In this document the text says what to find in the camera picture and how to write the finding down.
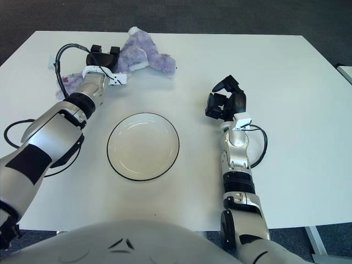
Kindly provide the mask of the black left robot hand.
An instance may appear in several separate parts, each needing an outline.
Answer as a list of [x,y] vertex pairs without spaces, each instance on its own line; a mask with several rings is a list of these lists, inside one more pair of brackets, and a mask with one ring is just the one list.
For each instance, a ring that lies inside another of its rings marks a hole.
[[90,53],[86,56],[86,65],[102,66],[116,72],[119,55],[120,47],[112,46],[108,53],[103,53],[100,45],[92,45]]

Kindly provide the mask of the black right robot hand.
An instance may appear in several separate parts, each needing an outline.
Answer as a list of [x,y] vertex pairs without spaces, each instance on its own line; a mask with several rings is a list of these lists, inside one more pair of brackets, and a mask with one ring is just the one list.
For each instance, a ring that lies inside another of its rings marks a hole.
[[246,111],[246,95],[232,75],[220,81],[208,96],[205,115],[225,122]]

